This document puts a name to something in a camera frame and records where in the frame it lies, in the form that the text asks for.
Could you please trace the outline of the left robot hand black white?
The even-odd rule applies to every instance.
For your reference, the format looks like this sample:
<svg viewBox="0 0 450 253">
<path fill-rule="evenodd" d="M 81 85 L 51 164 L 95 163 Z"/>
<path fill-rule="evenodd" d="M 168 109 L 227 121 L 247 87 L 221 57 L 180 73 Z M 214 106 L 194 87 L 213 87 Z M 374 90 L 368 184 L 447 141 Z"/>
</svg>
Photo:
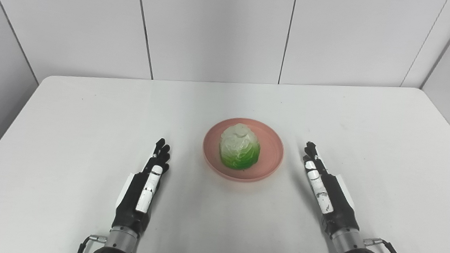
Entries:
<svg viewBox="0 0 450 253">
<path fill-rule="evenodd" d="M 112 227 L 127 227 L 141 236 L 147 229 L 151 204 L 160 188 L 163 175 L 169 170 L 170 146 L 164 138 L 156 142 L 152 156 L 141 172 L 135 174 L 116 207 Z"/>
</svg>

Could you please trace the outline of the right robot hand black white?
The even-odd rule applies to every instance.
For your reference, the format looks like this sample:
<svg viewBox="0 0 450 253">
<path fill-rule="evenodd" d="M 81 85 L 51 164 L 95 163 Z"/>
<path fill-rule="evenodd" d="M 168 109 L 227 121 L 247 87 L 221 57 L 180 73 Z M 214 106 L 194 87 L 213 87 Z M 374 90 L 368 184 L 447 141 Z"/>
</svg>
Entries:
<svg viewBox="0 0 450 253">
<path fill-rule="evenodd" d="M 331 237 L 340 230 L 360 231 L 355 210 L 344 194 L 343 183 L 328 172 L 316 144 L 307 142 L 304 152 L 304 169 L 322 213 L 324 232 Z"/>
</svg>

